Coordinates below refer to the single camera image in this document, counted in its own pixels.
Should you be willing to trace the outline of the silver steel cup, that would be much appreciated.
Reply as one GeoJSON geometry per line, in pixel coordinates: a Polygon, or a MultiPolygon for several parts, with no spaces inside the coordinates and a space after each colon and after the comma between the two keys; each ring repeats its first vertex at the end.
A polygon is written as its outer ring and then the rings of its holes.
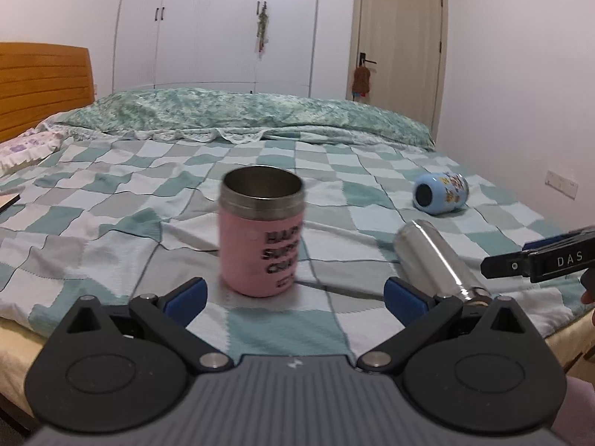
{"type": "Polygon", "coordinates": [[[413,220],[395,235],[393,247],[411,285],[427,295],[463,302],[491,301],[490,292],[427,220],[413,220]]]}

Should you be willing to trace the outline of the blue cartoon sticker cup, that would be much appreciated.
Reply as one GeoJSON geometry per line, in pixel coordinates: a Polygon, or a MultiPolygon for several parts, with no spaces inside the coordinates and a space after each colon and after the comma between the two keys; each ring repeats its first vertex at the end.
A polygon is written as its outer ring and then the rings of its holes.
{"type": "Polygon", "coordinates": [[[412,204],[431,216],[460,210],[468,197],[469,184],[460,173],[426,173],[412,187],[412,204]]]}

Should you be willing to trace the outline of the pink steel cup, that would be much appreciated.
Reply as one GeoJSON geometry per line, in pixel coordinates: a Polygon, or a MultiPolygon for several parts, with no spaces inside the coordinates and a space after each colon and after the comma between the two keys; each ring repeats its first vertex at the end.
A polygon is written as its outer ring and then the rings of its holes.
{"type": "Polygon", "coordinates": [[[303,180],[292,172],[253,165],[226,173],[218,211],[222,281],[254,298],[292,287],[305,208],[303,180]]]}

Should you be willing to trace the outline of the checkered green white blanket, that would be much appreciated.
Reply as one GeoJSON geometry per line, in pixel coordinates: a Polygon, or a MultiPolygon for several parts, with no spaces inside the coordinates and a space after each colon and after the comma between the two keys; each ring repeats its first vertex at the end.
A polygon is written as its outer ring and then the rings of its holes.
{"type": "Polygon", "coordinates": [[[75,300],[207,281],[191,329],[227,355],[362,355],[401,326],[382,302],[395,235],[438,173],[467,203],[432,225],[470,268],[557,228],[451,158],[404,145],[108,138],[1,180],[1,315],[51,334],[75,300]]]}

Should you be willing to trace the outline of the yellow bed sheet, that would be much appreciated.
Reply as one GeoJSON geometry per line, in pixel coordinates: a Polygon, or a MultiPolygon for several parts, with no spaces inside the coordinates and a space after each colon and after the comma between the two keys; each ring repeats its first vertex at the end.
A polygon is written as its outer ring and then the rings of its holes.
{"type": "Polygon", "coordinates": [[[2,318],[0,328],[1,394],[25,413],[31,413],[24,381],[46,339],[18,323],[2,318]]]}

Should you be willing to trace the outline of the green floral duvet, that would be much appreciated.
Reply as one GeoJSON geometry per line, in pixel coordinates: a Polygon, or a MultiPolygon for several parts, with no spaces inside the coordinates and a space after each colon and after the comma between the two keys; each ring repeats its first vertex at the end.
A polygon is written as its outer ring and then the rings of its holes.
{"type": "Polygon", "coordinates": [[[89,106],[54,114],[38,124],[37,130],[79,140],[114,136],[247,144],[276,139],[435,148],[424,124],[369,105],[200,88],[117,92],[89,106]]]}

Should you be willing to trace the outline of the purple floral pillow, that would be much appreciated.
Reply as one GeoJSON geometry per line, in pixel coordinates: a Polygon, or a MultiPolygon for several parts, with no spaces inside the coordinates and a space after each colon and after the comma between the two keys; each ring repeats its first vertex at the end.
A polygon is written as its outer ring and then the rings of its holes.
{"type": "Polygon", "coordinates": [[[31,164],[43,161],[61,148],[64,137],[54,131],[28,130],[1,143],[1,175],[16,172],[31,164]]]}

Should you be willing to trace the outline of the beige wooden door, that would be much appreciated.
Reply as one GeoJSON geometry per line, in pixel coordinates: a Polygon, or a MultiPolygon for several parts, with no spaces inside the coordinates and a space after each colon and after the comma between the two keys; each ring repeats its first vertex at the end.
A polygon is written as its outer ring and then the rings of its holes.
{"type": "Polygon", "coordinates": [[[354,0],[347,98],[360,52],[376,61],[370,92],[354,101],[400,113],[438,135],[448,39],[448,0],[354,0]]]}

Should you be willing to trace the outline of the wooden headboard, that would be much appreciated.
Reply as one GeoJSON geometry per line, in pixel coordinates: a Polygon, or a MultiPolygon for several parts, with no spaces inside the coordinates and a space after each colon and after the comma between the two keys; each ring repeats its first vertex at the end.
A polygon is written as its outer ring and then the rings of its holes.
{"type": "Polygon", "coordinates": [[[3,142],[55,113],[95,101],[91,58],[85,47],[3,42],[0,55],[3,142]]]}

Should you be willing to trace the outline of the white wardrobe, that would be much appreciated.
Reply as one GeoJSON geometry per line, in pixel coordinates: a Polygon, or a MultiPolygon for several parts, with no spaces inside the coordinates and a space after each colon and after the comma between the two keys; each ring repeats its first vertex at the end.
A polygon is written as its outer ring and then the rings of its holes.
{"type": "Polygon", "coordinates": [[[199,87],[307,97],[318,0],[120,0],[113,89],[199,87]],[[256,5],[268,5],[264,54],[256,5]]]}

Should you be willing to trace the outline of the hanging dried herb bundle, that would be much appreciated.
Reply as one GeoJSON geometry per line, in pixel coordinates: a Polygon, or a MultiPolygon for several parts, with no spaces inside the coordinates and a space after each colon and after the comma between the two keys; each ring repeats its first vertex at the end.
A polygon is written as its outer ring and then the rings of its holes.
{"type": "Polygon", "coordinates": [[[256,27],[256,49],[261,58],[267,44],[268,33],[268,5],[266,1],[258,1],[256,5],[257,27],[256,27]]]}

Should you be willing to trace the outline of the white wall switch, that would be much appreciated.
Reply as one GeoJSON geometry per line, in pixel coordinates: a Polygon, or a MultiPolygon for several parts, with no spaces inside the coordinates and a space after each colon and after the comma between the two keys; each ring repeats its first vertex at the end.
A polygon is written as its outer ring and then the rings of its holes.
{"type": "Polygon", "coordinates": [[[572,179],[565,178],[551,170],[547,171],[544,183],[570,199],[575,199],[577,196],[578,184],[572,179]]]}

